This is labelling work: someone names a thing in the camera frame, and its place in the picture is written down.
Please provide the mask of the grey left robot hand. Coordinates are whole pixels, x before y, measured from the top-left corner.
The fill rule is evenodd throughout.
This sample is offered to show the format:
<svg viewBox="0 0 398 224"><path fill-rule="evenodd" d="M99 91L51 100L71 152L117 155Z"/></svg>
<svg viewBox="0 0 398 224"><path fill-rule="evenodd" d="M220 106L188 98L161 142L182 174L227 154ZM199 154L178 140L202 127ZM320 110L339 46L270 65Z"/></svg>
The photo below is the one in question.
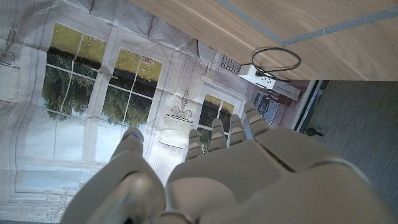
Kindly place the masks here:
<svg viewBox="0 0 398 224"><path fill-rule="evenodd" d="M396 223L352 163L291 129L272 129L247 103L252 138L232 115L212 123L208 152L196 130L163 184L130 128L110 161L73 197L62 223Z"/></svg>

